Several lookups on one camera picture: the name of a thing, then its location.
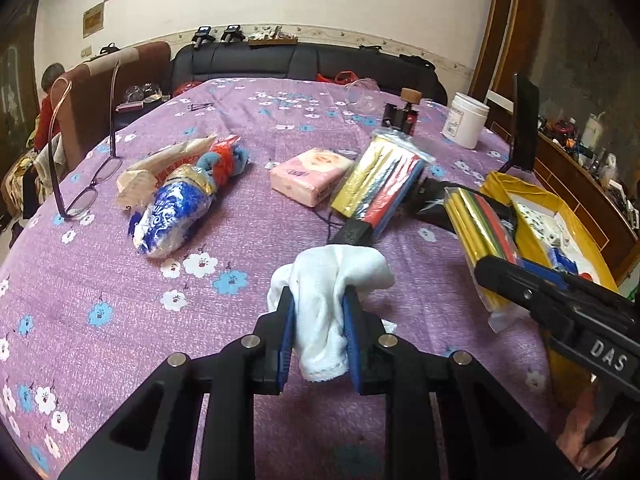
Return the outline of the red black small device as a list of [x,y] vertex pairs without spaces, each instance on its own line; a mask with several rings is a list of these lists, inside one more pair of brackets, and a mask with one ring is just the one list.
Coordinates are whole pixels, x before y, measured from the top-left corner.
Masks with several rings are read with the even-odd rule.
[[408,136],[412,136],[416,123],[418,122],[418,112],[413,108],[422,99],[422,93],[410,88],[402,88],[400,92],[403,107],[387,103],[384,107],[382,126],[401,131]]

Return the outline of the eyeglasses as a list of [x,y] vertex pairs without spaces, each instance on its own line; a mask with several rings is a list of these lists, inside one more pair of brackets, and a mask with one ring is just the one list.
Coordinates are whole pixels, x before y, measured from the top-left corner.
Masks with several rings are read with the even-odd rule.
[[52,87],[53,114],[49,136],[60,127],[61,144],[68,171],[79,168],[97,148],[106,154],[86,186],[72,200],[63,197],[61,178],[51,171],[52,191],[58,214],[66,221],[76,220],[96,201],[96,186],[108,180],[122,166],[117,154],[115,132],[116,93],[120,63],[108,70],[92,70],[85,64],[63,74]]

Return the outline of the black phone on stand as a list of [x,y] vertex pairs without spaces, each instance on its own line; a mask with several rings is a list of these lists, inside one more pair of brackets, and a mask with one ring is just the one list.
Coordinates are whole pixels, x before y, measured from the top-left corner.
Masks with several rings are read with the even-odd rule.
[[499,172],[515,167],[532,171],[538,142],[539,89],[525,75],[516,73],[512,113],[512,136],[508,160]]

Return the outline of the blue white plastic bag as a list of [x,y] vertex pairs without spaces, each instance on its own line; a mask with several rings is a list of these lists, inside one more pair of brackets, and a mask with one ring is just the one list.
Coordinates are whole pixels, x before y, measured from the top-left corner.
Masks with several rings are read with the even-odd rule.
[[136,252],[150,259],[172,255],[207,214],[216,192],[213,177],[203,168],[190,164],[178,167],[152,200],[130,218],[129,235]]

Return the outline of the black leather sofa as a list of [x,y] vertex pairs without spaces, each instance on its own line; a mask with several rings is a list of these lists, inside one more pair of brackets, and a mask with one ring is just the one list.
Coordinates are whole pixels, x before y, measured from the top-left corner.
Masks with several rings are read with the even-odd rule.
[[316,81],[320,76],[333,80],[341,72],[370,78],[382,91],[398,94],[403,88],[422,93],[425,99],[448,103],[448,94],[439,81],[435,66],[424,58],[395,56],[375,47],[340,47],[330,44],[267,46],[253,48],[242,42],[212,42],[195,50],[183,47],[171,62],[170,91],[191,81],[213,78],[279,78]]

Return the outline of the white red wipes pack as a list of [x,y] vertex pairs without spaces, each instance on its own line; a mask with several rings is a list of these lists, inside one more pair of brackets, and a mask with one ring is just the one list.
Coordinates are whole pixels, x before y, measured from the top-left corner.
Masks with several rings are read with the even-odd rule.
[[167,145],[161,150],[129,166],[116,180],[115,203],[122,209],[146,206],[166,178],[184,164],[194,164],[207,152],[217,136]]

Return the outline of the pink tissue pack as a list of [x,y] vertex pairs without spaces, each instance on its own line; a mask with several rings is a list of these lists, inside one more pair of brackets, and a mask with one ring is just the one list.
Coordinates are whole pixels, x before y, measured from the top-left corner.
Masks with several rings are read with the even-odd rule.
[[330,150],[312,148],[270,170],[270,184],[290,200],[314,208],[325,200],[352,166],[352,160]]

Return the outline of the colourful sheets bag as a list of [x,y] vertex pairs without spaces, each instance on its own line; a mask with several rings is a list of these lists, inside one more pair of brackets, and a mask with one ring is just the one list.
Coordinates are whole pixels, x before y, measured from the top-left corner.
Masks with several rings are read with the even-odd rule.
[[497,257],[522,266],[518,248],[484,196],[461,186],[446,186],[444,208],[464,250],[480,301],[489,313],[488,325],[494,333],[500,333],[519,318],[524,318],[526,311],[496,292],[480,286],[475,270],[484,257]]
[[331,208],[346,220],[370,224],[378,238],[410,188],[436,158],[423,151],[412,136],[378,127],[352,169],[336,188]]

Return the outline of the white towel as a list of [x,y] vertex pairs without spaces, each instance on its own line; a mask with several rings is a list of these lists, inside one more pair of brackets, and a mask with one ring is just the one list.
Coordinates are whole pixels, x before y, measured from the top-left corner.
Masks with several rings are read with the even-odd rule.
[[272,274],[268,309],[291,292],[295,310],[294,351],[307,382],[329,382],[348,372],[342,301],[348,286],[360,295],[395,284],[386,258],[375,248],[326,245],[309,248]]

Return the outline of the blue red knitted toy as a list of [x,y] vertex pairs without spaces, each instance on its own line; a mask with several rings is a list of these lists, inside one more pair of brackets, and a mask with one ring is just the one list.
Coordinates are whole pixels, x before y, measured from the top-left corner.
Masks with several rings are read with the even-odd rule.
[[214,143],[203,154],[196,166],[213,182],[215,191],[223,188],[231,178],[242,174],[250,160],[248,151],[241,145],[241,137],[228,136]]

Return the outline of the white plastic jar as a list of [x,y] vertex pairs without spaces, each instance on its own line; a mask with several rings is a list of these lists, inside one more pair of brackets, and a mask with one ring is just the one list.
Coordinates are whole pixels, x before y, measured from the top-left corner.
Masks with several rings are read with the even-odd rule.
[[457,92],[449,107],[442,135],[462,148],[474,150],[488,113],[486,104]]

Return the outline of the colourful sheets bag far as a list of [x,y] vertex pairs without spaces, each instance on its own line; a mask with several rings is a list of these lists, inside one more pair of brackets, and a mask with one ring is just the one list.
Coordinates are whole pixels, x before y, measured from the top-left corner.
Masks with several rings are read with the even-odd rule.
[[346,220],[370,224],[378,238],[410,188],[436,158],[423,151],[412,136],[378,127],[352,169],[336,188],[331,208]]

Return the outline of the person in red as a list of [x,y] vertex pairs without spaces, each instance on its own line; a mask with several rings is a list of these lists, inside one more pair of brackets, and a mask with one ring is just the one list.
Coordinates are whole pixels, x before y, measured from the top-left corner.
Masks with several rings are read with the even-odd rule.
[[58,77],[64,73],[65,68],[61,63],[53,63],[49,65],[42,74],[41,89],[44,92],[44,98],[41,101],[40,114],[34,140],[34,149],[37,152],[42,151],[48,143],[49,127],[51,125],[53,114],[53,107],[50,98],[51,88]]

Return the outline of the colourful sheets bag near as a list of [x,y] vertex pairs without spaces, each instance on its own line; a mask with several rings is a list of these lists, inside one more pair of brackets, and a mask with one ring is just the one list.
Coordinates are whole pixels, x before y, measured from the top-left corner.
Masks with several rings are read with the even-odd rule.
[[484,257],[497,257],[522,266],[518,248],[484,196],[461,186],[446,186],[444,208],[464,250],[480,301],[489,313],[488,325],[494,333],[500,333],[519,318],[524,318],[526,311],[496,292],[480,286],[475,270]]

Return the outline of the black foil pouch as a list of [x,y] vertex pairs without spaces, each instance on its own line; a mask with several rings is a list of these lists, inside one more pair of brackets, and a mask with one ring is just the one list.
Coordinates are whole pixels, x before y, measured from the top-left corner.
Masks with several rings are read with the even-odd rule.
[[495,214],[506,230],[511,235],[515,234],[516,228],[518,227],[518,219],[511,206],[503,205],[499,203],[498,200],[480,191],[472,190],[472,188],[456,182],[425,178],[410,188],[410,191],[401,203],[401,212],[410,218],[420,220],[432,226],[438,226],[445,231],[453,233],[454,227],[444,207],[446,188],[464,188],[472,194],[482,196],[489,206],[491,206],[491,209],[495,211]]

